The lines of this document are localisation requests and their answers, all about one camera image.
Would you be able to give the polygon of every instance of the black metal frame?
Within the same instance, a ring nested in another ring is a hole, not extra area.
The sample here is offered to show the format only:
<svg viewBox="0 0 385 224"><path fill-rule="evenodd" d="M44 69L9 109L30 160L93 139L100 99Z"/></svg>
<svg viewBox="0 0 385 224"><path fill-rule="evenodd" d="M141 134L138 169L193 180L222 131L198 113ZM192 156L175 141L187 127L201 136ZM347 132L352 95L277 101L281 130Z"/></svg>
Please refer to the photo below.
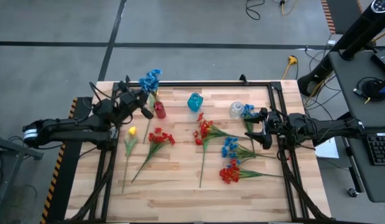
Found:
<svg viewBox="0 0 385 224"><path fill-rule="evenodd" d="M137 87L137 86L139 86L139 84L137 82L131 82L130 83L130 87ZM275 96L274 96L274 90L275 90L278 94L278 97L279 97L279 104L281 106L281 113L283 113L283 114L287 113L286 112L286 105L285 105L285 101L284 101L284 96L283 96L283 92L282 92L282 86L281 86L280 82L247 82L244 75L242 75L240 81L234 81L234 82L160 82L159 86L167 86L167 87L169 87L169 86L177 86L177 87L180 87L180 86L181 87L183 87L183 86L185 86L185 87L187 87L187 86L262 86L262 87L266 87L268 90L270 109L271 110L277 110L276 102L275 102ZM113 90L112 90L112 96L115 96L116 89L117 89L117 83L114 83ZM285 153L284 153L285 149L283 149L280 144L279 144L279 150L281 151L281 160L282 160L282 158L284 160L286 160ZM106 216L108 213L108 205L109 205L109 197L111 194L111 183L112 183L112 178L113 178L114 162L116 160L116 148L111 151L111 157L109 159L108 168L107 168L105 174L103 175L105 157L106 157L106 151L101 151L100 160L99 160L98 168L97 168L95 187L94 187L94 192L93 192L93 194L98 195L100 193L100 191L97 191L97 189L99 189L100 187L102 188L102 186L100 186L100 185L106 184L104 199L103 199L103 206L102 206L102 211L101 211L101 217L95 218L96 204L98 201L98 199L95 197L95 199L93 199L93 202L92 202L91 207L90 207L90 214L89 214L88 219L87 220L70 221L69 223L106 222ZM297 182L299 183L299 185L302 186L302 179L300 176L299 165L297 163L297 156L296 156L294 151L290 152L290 158L292 161L294 176L295 176ZM285 179L285 189L286 189L286 194L287 194L287 201L289 204L290 217L292 220L295 220L298 217L297 217L295 204L294 204L294 196L293 196L290 181L287 179ZM304 200L301 196L299 196L299 200L300 200L300 206L302 209L303 218L309 218L307 206L304 203Z"/></svg>

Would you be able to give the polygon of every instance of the white paper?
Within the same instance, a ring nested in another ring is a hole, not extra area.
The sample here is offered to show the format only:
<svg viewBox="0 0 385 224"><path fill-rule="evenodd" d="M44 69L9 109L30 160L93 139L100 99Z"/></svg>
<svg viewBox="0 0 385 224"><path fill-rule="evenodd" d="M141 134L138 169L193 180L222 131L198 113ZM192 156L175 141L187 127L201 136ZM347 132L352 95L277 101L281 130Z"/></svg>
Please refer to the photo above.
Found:
<svg viewBox="0 0 385 224"><path fill-rule="evenodd" d="M338 159L339 153L337 152L335 138L328 139L320 145L315 147L315 154L322 158Z"/></svg>

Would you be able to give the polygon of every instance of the gray desk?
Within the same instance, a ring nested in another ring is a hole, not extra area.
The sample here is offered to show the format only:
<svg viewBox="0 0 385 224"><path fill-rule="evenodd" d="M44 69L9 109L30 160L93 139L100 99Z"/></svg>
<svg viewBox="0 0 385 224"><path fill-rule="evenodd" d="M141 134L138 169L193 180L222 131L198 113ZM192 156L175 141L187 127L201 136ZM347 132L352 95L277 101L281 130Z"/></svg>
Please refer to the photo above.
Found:
<svg viewBox="0 0 385 224"><path fill-rule="evenodd" d="M357 82L364 77L385 79L385 73L370 59L372 52L359 52L352 61L343 60L338 52L329 53L340 88L351 116L361 120L366 129L385 132L385 100L364 104L353 93ZM385 166L372 166L363 141L348 139L368 198L372 202L385 202Z"/></svg>

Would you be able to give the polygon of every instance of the red bottle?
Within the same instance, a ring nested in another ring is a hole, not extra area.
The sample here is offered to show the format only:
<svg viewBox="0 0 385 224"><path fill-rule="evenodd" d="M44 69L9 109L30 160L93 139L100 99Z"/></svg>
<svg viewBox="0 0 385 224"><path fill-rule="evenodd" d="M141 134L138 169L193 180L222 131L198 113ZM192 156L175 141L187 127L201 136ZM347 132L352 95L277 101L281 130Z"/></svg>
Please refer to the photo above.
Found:
<svg viewBox="0 0 385 224"><path fill-rule="evenodd" d="M163 119L163 118L166 117L165 107L163 106L163 103L162 103L162 102L156 101L156 102L154 103L154 109L155 109L156 116L157 116L159 119Z"/></svg>

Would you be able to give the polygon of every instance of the keyboard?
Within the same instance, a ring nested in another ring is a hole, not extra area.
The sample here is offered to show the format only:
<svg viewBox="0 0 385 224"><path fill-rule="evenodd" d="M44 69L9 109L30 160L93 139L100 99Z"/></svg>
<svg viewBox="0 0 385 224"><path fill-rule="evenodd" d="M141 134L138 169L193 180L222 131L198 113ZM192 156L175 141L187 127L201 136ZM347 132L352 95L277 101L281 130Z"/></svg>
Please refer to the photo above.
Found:
<svg viewBox="0 0 385 224"><path fill-rule="evenodd" d="M385 165L385 136L368 135L366 140L366 148L372 165Z"/></svg>

